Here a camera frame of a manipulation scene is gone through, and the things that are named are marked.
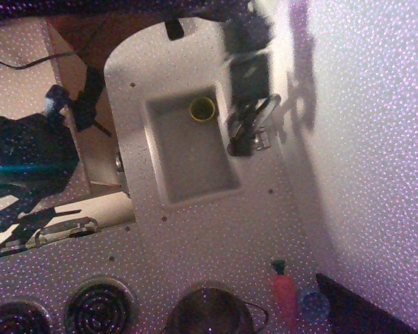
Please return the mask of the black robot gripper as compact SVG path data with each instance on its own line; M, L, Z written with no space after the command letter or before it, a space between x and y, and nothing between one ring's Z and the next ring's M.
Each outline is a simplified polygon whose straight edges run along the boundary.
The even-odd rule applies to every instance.
M269 61L264 51L272 39L270 25L259 14L246 13L223 24L223 32L234 102L227 120L226 149L232 157L252 157L254 105L270 95Z

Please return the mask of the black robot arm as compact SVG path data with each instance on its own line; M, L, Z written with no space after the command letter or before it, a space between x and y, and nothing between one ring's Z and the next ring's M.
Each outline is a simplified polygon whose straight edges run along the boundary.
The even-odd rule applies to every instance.
M159 17L160 22L178 21L179 18L198 17L214 22L228 22L233 24L235 28L240 29L240 37L244 37L251 47L265 47L270 40L270 26L266 20L259 14L249 12L247 4L237 1L11 1L0 2L0 24L4 24L10 20L16 20L26 17L54 17L62 15L78 17L92 17L96 15L110 14L116 12L145 14L153 13ZM17 11L7 11L11 8L4 8L10 5L28 5L34 7L27 8L29 11L18 14ZM40 63L55 58L73 56L83 53L88 44L94 39L94 35L101 28L98 27L95 32L90 35L86 44L81 49L73 53L54 54L35 60L31 63L21 66L14 66L0 61L0 65L6 66L13 70L25 70L29 67L37 66ZM95 121L95 105L97 104L102 89L103 77L99 70L90 67L92 76L96 74L98 79L91 79L95 83L100 82L97 88L97 99L93 102L91 97L79 98L73 104L78 105L78 116L75 117L77 131L83 131L91 126L98 125ZM0 160L15 148L12 132L15 130L14 121L6 120L0 117Z

